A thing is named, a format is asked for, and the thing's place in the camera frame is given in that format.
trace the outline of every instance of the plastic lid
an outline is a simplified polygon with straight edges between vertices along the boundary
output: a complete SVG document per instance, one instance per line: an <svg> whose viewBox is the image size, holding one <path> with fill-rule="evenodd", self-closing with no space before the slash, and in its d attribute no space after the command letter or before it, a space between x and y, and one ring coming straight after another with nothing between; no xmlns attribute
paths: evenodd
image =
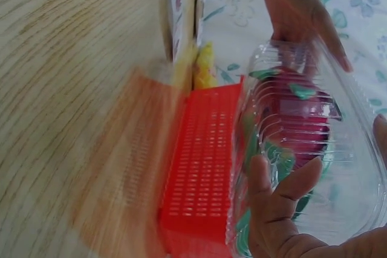
<svg viewBox="0 0 387 258"><path fill-rule="evenodd" d="M385 225L387 176L372 134L374 113L352 75L319 42L261 45L249 71L236 128L237 136L247 138L243 161L235 161L234 222L248 211L240 202L246 182L240 183L248 175L246 163L257 152L271 164L273 187L321 157L323 175L293 216L300 233L338 245ZM237 241L244 234L240 228L239 223Z"/></svg>

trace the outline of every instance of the packaging card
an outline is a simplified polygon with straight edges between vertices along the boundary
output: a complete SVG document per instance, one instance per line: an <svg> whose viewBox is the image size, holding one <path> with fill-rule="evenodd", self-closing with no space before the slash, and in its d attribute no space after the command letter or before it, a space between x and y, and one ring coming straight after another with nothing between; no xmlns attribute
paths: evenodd
<svg viewBox="0 0 387 258"><path fill-rule="evenodd" d="M180 52L181 38L183 36L183 0L171 0L172 4L172 42L173 61L175 62Z"/></svg>
<svg viewBox="0 0 387 258"><path fill-rule="evenodd" d="M205 1L206 0L196 0L195 4L195 36L198 47L201 46L203 38L203 12Z"/></svg>

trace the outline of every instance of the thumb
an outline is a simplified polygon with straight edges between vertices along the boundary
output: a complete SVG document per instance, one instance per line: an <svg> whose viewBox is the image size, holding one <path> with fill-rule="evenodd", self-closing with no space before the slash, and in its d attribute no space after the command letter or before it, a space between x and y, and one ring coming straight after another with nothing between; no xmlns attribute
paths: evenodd
<svg viewBox="0 0 387 258"><path fill-rule="evenodd" d="M374 135L384 162L387 164L387 120L382 114L374 120Z"/></svg>

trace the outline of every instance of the fingernail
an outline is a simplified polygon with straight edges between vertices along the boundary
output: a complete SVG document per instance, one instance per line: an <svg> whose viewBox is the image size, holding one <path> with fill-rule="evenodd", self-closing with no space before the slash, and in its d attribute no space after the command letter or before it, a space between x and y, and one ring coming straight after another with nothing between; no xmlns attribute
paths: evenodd
<svg viewBox="0 0 387 258"><path fill-rule="evenodd" d="M387 123L387 119L383 114L379 114L376 118L382 122Z"/></svg>
<svg viewBox="0 0 387 258"><path fill-rule="evenodd" d="M340 64L343 67L344 71L350 73L353 72L352 64L350 63L350 60L346 56L341 57Z"/></svg>

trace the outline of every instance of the yellow object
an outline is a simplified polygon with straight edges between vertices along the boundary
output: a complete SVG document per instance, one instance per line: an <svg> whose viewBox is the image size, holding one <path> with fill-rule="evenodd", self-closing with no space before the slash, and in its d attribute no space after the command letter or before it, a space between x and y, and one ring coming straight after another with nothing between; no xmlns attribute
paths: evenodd
<svg viewBox="0 0 387 258"><path fill-rule="evenodd" d="M214 63L215 55L213 53L212 42L208 42L200 49L193 71L193 88L195 90L218 86Z"/></svg>

